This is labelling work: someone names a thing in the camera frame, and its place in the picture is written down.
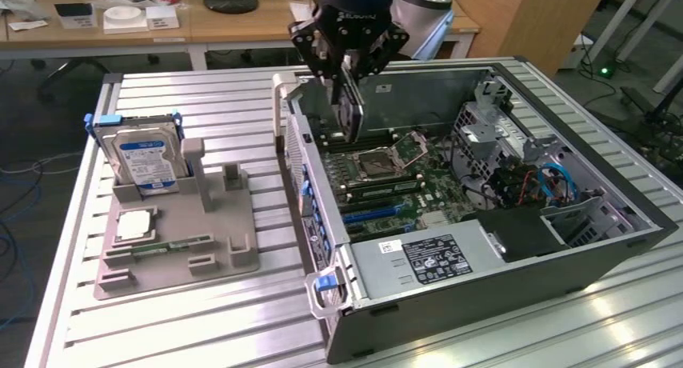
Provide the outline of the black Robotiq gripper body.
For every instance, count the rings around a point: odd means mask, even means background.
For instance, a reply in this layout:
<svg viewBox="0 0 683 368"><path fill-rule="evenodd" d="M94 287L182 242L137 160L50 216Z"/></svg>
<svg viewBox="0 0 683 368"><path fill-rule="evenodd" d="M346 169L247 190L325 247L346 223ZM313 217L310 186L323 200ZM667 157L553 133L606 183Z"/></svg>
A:
<svg viewBox="0 0 683 368"><path fill-rule="evenodd" d="M393 0L313 0L315 26L327 55L370 52L393 24Z"/></svg>

